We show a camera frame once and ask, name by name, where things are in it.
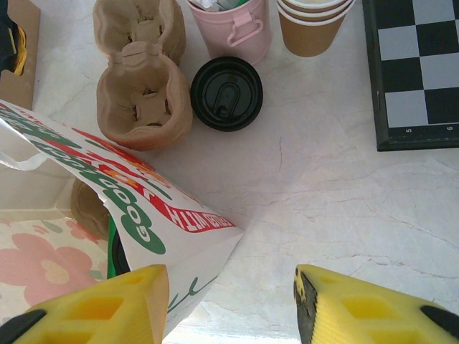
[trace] brown paper cup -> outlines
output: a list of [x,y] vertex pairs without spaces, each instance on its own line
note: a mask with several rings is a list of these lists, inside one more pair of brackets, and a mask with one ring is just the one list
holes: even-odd
[[337,9],[347,0],[330,0],[321,3],[309,2],[308,0],[283,0],[283,2],[292,9],[305,13],[322,13]]
[[325,21],[306,21],[294,18],[277,4],[285,46],[293,54],[301,57],[322,54],[331,46],[344,17],[354,3],[355,0],[338,16]]
[[338,6],[330,11],[321,13],[308,13],[289,7],[286,4],[287,0],[277,0],[277,2],[287,14],[291,15],[295,19],[306,20],[307,22],[323,22],[325,20],[332,19],[335,16],[339,16],[341,13],[346,11],[349,6],[354,4],[353,0],[345,0],[341,6]]

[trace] chessboard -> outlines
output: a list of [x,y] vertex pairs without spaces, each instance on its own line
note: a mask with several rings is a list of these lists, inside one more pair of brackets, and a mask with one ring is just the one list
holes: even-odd
[[459,147],[459,0],[363,0],[378,151]]

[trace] pink flower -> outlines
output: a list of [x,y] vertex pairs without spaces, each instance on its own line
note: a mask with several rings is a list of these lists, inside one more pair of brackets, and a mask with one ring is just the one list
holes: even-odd
[[0,282],[25,286],[29,305],[80,290],[96,283],[87,272],[93,263],[79,249],[60,247],[33,234],[15,234],[17,249],[0,249]]
[[94,236],[93,233],[88,231],[86,227],[82,226],[81,224],[76,224],[75,222],[69,220],[66,224],[71,228],[71,235],[76,239],[88,239],[93,243],[98,243],[98,238]]
[[34,231],[36,233],[39,233],[39,234],[49,233],[49,231],[42,226],[37,226],[36,224],[34,224],[32,227],[34,227]]
[[11,221],[8,221],[8,220],[1,219],[0,224],[6,224],[8,227],[11,227]]

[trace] pink container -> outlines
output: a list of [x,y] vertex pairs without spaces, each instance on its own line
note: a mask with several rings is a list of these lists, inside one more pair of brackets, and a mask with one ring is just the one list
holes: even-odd
[[249,0],[229,11],[206,12],[187,1],[212,59],[234,56],[254,65],[271,45],[268,0]]

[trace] black coffee cup lid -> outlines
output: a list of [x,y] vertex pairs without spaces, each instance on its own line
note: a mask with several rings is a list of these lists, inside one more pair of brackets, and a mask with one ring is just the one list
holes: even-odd
[[263,103],[260,76],[237,57],[219,57],[206,63],[191,84],[191,105],[197,117],[220,131],[247,127]]

